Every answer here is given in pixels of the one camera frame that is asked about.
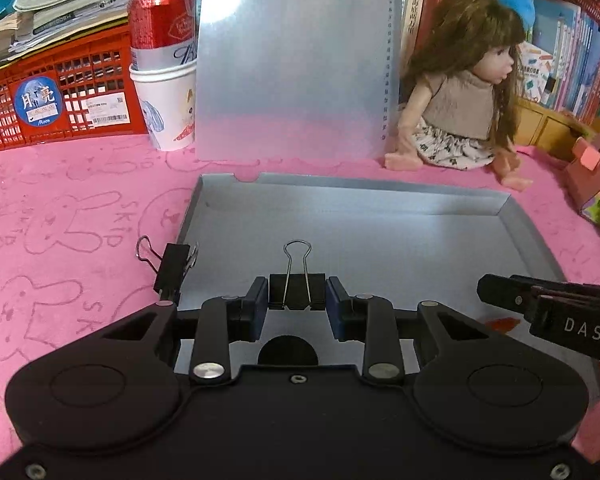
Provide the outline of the red orange clip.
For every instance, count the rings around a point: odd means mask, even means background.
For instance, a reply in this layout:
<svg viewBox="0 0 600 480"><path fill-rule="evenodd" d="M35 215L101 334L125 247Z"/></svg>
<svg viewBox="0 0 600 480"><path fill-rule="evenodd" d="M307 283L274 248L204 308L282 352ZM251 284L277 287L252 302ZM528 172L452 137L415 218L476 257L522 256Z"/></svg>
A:
<svg viewBox="0 0 600 480"><path fill-rule="evenodd" d="M508 334L520 324L520 319L511 316L507 318L490 318L490 320L482 321L482 324L490 330L494 330L494 332Z"/></svg>

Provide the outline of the black round cap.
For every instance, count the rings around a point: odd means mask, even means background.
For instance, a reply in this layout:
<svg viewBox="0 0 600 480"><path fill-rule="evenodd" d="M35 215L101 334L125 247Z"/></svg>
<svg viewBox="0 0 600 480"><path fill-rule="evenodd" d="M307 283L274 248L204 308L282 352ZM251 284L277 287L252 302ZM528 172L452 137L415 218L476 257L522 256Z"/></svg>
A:
<svg viewBox="0 0 600 480"><path fill-rule="evenodd" d="M258 364L266 366L317 366L314 348L305 339L280 335L266 342L258 354Z"/></svg>

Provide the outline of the large black binder clip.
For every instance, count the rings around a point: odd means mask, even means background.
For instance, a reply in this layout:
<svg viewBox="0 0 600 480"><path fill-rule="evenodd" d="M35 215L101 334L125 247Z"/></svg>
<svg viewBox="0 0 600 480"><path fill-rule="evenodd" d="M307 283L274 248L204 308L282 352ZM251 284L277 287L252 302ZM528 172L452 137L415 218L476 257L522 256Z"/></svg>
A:
<svg viewBox="0 0 600 480"><path fill-rule="evenodd" d="M294 273L294 257L290 248L302 245L302 269ZM326 307L326 276L324 273L310 273L308 260L312 244L307 240L291 240L283 246L287 258L284 273L268 277L268 306L272 310L324 311Z"/></svg>

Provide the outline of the black binder clip on box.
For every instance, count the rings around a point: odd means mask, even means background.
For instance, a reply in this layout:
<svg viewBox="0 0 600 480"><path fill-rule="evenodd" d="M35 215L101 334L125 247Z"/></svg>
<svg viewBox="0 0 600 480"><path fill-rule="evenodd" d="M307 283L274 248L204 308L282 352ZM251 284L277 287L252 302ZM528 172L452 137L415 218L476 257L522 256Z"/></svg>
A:
<svg viewBox="0 0 600 480"><path fill-rule="evenodd" d="M158 254L147 235L139 237L135 245L135 257L148 264L155 273L154 292L159 296L158 306L177 307L181 298L181 287L186 275L195 266L199 254L198 245L166 243L162 254Z"/></svg>

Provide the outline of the grey cardboard box tray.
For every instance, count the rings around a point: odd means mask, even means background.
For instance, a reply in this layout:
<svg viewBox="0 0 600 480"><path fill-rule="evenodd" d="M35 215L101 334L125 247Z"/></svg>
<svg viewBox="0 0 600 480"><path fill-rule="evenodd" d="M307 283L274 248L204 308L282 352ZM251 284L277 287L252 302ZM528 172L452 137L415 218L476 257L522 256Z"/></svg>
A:
<svg viewBox="0 0 600 480"><path fill-rule="evenodd" d="M180 306L240 296L258 276L336 276L351 295L412 310L436 300L476 320L484 274L560 281L564 272L529 217L506 193L400 182L212 174L173 193L156 222L197 246Z"/></svg>

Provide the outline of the pink cardboard phone stand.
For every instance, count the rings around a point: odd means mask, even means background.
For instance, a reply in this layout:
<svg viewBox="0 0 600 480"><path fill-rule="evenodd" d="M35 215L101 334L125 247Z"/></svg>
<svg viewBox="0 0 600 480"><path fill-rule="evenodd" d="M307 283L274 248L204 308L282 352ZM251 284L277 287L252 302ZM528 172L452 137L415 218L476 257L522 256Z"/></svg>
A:
<svg viewBox="0 0 600 480"><path fill-rule="evenodd" d="M565 170L567 188L577 212L600 228L600 133L573 145L574 159Z"/></svg>

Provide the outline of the wooden drawer box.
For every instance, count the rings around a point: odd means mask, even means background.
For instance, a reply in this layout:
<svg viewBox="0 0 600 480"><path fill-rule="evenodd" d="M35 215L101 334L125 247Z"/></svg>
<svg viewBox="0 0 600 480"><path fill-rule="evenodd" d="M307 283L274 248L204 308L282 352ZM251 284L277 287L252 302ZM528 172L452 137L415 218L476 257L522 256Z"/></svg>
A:
<svg viewBox="0 0 600 480"><path fill-rule="evenodd" d="M514 142L520 146L534 146L565 162L573 159L572 148L580 136L588 141L596 136L591 127L570 114L549 110L523 98L517 99L516 110L518 127Z"/></svg>

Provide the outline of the doll with brown hair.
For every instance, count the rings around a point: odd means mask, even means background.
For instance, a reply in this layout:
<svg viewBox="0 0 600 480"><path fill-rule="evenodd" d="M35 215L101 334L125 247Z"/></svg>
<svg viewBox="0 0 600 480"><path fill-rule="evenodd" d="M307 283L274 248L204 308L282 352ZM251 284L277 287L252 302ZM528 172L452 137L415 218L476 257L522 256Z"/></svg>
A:
<svg viewBox="0 0 600 480"><path fill-rule="evenodd" d="M398 132L385 167L488 168L500 185L528 188L514 145L524 38L520 15L498 0L441 0L402 78Z"/></svg>

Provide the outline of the pink bunny print cloth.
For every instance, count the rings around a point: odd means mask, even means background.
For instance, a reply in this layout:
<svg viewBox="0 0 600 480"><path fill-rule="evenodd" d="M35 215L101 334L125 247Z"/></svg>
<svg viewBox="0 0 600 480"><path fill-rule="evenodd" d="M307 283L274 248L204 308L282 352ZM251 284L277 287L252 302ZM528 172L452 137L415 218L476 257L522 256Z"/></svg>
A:
<svg viewBox="0 0 600 480"><path fill-rule="evenodd" d="M203 162L192 148L157 151L144 136L0 152L0 463L19 448L3 400L12 375L154 300L136 241L174 240L201 174L251 181L264 172L390 178L370 159Z"/></svg>

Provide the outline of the row of shelf books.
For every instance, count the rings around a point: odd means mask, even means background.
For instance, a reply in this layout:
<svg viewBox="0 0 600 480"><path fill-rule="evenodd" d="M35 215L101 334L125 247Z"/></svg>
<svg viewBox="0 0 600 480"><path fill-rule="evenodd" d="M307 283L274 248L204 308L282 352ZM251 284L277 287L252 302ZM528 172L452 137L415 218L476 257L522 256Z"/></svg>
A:
<svg viewBox="0 0 600 480"><path fill-rule="evenodd" d="M441 0L401 0L399 70L425 42ZM600 128L600 25L564 0L533 0L535 23L520 48L522 94Z"/></svg>

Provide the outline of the white paper cup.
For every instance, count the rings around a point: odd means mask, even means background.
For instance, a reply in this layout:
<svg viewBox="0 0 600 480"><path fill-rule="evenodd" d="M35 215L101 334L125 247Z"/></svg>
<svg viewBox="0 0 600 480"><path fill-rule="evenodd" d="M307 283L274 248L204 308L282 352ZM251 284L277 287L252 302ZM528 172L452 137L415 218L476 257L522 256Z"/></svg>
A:
<svg viewBox="0 0 600 480"><path fill-rule="evenodd" d="M174 152L195 140L197 61L163 70L134 70L134 82L152 145Z"/></svg>

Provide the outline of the red plastic crate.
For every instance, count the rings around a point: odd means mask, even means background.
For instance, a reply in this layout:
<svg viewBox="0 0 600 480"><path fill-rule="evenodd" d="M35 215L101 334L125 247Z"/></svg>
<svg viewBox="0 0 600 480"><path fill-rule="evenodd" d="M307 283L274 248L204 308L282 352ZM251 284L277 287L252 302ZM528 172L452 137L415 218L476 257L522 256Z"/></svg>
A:
<svg viewBox="0 0 600 480"><path fill-rule="evenodd" d="M0 151L146 132L129 25L99 27L0 67Z"/></svg>

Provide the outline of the translucent clipboard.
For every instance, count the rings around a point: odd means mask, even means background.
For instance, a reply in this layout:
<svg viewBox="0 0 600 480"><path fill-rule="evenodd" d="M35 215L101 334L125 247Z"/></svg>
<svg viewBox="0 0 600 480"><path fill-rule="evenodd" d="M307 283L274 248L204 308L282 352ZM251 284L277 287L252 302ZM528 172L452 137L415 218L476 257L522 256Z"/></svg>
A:
<svg viewBox="0 0 600 480"><path fill-rule="evenodd" d="M400 0L202 0L203 160L376 158L396 128Z"/></svg>

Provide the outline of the blue white plush toy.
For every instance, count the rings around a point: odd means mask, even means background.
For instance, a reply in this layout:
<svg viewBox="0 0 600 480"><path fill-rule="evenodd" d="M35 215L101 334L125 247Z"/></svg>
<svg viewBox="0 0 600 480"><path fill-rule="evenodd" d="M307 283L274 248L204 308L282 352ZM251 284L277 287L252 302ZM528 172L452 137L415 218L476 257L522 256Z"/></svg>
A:
<svg viewBox="0 0 600 480"><path fill-rule="evenodd" d="M535 23L535 6L533 0L498 0L502 6L512 9L520 17L525 32L530 32Z"/></svg>

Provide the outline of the red soda can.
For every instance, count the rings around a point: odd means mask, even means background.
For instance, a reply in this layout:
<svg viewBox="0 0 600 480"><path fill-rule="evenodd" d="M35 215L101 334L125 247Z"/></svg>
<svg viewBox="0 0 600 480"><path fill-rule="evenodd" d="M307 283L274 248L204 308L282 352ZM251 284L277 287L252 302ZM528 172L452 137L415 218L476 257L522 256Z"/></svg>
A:
<svg viewBox="0 0 600 480"><path fill-rule="evenodd" d="M132 69L166 70L197 57L195 0L129 0Z"/></svg>

